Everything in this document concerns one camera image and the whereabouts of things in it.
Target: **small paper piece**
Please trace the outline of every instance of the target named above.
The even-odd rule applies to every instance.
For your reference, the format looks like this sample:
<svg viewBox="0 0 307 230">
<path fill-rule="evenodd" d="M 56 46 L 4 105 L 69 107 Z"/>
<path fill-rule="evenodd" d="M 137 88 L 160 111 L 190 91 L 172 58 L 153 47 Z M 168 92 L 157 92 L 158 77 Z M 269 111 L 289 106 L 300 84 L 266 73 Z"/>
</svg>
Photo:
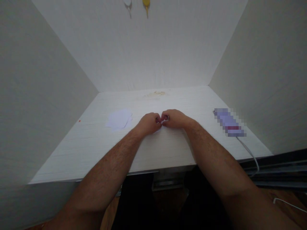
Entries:
<svg viewBox="0 0 307 230">
<path fill-rule="evenodd" d="M 111 127 L 112 131 L 122 130 L 126 127 L 131 127 L 132 113 L 127 110 L 118 110 L 109 115 L 109 120 L 106 123 L 106 127 Z"/>
<path fill-rule="evenodd" d="M 153 134 L 160 132 L 162 129 L 165 129 L 165 126 L 161 126 L 161 128 L 158 129 L 157 131 L 155 131 Z"/>
</svg>

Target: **hanging earphones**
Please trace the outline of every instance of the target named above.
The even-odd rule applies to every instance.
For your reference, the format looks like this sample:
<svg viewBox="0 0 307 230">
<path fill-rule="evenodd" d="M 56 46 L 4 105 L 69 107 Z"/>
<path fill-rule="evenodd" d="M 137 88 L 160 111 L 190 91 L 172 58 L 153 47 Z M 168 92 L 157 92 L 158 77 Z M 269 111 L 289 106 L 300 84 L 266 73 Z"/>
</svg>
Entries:
<svg viewBox="0 0 307 230">
<path fill-rule="evenodd" d="M 129 11 L 129 15 L 130 15 L 130 18 L 131 18 L 131 7 L 132 7 L 132 2 L 131 0 L 123 0 L 124 1 L 124 4 L 126 5 L 126 8 L 128 9 Z"/>
</svg>

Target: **forearm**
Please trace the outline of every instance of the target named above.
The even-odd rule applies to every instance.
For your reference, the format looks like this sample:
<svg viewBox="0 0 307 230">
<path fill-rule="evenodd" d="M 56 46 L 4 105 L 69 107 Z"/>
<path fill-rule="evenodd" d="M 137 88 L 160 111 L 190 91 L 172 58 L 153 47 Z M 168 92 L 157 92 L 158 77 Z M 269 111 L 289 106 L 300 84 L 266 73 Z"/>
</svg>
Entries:
<svg viewBox="0 0 307 230">
<path fill-rule="evenodd" d="M 236 229 L 297 229 L 200 124 L 192 120 L 185 131 L 196 163 L 220 196 Z"/>
<path fill-rule="evenodd" d="M 142 139 L 131 130 L 89 171 L 66 206 L 83 212 L 105 210 L 129 172 Z"/>
<path fill-rule="evenodd" d="M 221 198 L 257 188 L 233 156 L 200 124 L 191 119 L 184 129 L 196 163 Z"/>
</svg>

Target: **white paper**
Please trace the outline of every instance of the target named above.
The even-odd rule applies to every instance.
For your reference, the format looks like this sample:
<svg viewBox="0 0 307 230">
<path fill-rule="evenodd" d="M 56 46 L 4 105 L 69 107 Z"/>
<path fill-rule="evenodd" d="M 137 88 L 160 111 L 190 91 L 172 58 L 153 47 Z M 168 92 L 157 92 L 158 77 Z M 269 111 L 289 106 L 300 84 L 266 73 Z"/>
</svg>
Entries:
<svg viewBox="0 0 307 230">
<path fill-rule="evenodd" d="M 125 127 L 131 127 L 132 113 L 127 110 L 118 110 L 109 115 L 109 120 L 106 123 L 106 127 L 111 127 L 112 131 L 118 131 Z"/>
</svg>

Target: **cable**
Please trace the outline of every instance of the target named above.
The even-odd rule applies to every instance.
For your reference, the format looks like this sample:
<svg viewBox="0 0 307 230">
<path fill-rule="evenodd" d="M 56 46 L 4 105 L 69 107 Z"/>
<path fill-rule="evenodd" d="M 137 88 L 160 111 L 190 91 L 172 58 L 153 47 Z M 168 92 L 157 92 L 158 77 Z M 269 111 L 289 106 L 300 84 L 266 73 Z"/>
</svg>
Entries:
<svg viewBox="0 0 307 230">
<path fill-rule="evenodd" d="M 296 207 L 296 206 L 294 206 L 293 204 L 290 204 L 290 203 L 288 203 L 288 202 L 286 202 L 286 201 L 284 201 L 284 200 L 282 200 L 282 199 L 279 199 L 279 198 L 274 198 L 274 200 L 273 200 L 273 204 L 275 204 L 275 201 L 276 201 L 276 200 L 283 201 L 283 202 L 285 202 L 286 204 L 289 204 L 289 205 L 291 205 L 292 207 L 295 207 L 295 208 L 297 208 L 297 209 L 299 209 L 299 210 L 301 210 L 301 211 L 303 211 L 303 212 L 306 212 L 306 213 L 307 213 L 307 211 L 305 211 L 305 210 L 303 210 L 303 209 L 300 209 L 299 207 Z"/>
<path fill-rule="evenodd" d="M 254 158 L 254 160 L 255 160 L 255 162 L 256 162 L 256 165 L 257 165 L 257 171 L 253 174 L 253 175 L 251 175 L 250 177 L 253 177 L 253 176 L 255 176 L 258 172 L 259 172 L 259 165 L 258 165 L 258 162 L 257 162 L 257 160 L 256 160 L 256 158 L 254 157 L 254 155 L 252 154 L 252 152 L 248 149 L 248 147 L 238 138 L 238 137 L 236 137 L 237 139 L 238 139 L 238 141 L 243 145 L 243 147 L 249 152 L 249 154 Z"/>
</svg>

